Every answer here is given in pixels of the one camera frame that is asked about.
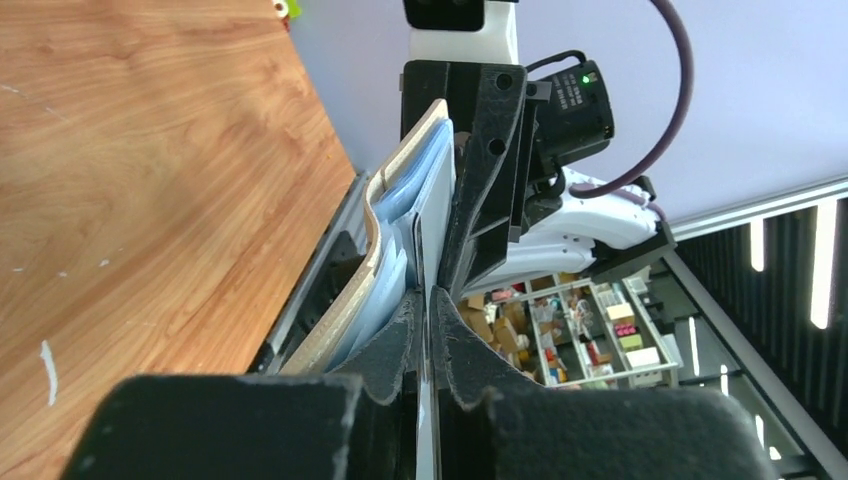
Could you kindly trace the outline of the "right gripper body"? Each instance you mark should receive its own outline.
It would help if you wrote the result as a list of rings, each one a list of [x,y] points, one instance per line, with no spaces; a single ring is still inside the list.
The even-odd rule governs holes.
[[[525,67],[411,60],[402,71],[401,131],[408,133],[433,101],[446,101],[457,133],[468,138],[456,181],[437,284],[459,298],[506,261],[518,237],[520,196],[537,101]]]

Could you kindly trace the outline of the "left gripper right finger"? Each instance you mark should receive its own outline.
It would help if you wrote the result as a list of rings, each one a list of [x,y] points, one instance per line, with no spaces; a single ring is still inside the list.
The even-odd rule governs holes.
[[[444,479],[772,479],[752,420],[702,389],[552,389],[430,294]]]

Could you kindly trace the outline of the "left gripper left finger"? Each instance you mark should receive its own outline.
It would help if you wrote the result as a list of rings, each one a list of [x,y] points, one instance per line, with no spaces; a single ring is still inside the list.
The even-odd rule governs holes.
[[[385,327],[309,375],[137,375],[97,406],[65,479],[411,479],[414,328],[406,292]]]

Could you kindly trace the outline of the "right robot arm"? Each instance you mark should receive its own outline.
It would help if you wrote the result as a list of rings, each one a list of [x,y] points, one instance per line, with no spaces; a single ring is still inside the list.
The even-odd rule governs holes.
[[[438,201],[436,258],[453,298],[472,289],[567,272],[605,282],[675,246],[648,178],[601,182],[569,163],[606,148],[615,127],[599,67],[578,50],[533,81],[520,65],[411,60],[402,73],[401,131],[432,104],[448,113],[451,173]]]

